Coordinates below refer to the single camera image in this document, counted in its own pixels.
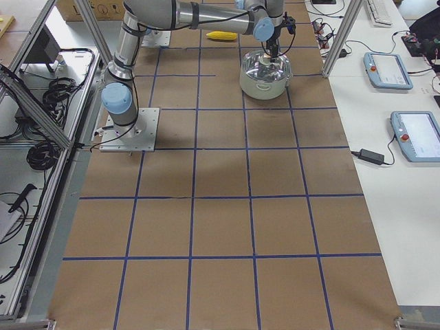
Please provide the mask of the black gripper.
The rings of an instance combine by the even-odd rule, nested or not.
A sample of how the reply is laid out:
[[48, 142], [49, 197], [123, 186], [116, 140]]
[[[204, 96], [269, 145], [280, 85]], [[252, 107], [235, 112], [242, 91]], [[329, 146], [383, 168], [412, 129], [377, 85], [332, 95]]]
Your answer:
[[276, 18], [276, 22], [274, 24], [274, 33], [266, 41], [266, 50], [269, 50], [270, 52], [271, 63], [274, 63], [278, 57], [278, 50], [279, 50], [278, 40], [281, 36], [281, 32], [283, 28], [286, 28], [289, 34], [293, 35], [292, 37], [292, 41], [293, 41], [296, 36], [296, 20], [292, 16], [288, 16], [288, 15], [284, 15]]

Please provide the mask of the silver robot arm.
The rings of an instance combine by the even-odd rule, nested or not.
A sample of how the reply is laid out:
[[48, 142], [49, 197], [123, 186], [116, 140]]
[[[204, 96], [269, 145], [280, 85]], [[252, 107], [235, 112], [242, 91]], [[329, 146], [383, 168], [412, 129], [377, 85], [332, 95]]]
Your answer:
[[138, 105], [134, 67], [141, 47], [165, 47], [171, 33], [207, 30], [251, 36], [260, 49], [241, 60], [241, 91], [257, 100], [279, 97], [292, 77], [292, 66], [279, 38], [296, 35], [296, 21], [284, 1], [236, 1], [225, 8], [196, 1], [125, 1], [118, 46], [104, 74], [100, 94], [112, 124], [110, 140], [132, 144], [154, 142], [157, 125], [146, 116], [152, 109]]

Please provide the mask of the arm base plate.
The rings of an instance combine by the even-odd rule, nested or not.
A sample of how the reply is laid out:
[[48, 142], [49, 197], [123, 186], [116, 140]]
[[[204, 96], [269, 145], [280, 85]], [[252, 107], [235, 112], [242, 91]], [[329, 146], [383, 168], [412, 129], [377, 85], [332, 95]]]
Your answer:
[[147, 30], [142, 39], [142, 47], [168, 47], [171, 41], [171, 32]]
[[113, 124], [111, 116], [107, 116], [107, 126], [113, 128], [105, 130], [102, 144], [98, 146], [102, 152], [153, 152], [157, 135], [160, 108], [140, 108], [135, 126], [130, 128], [119, 127]]

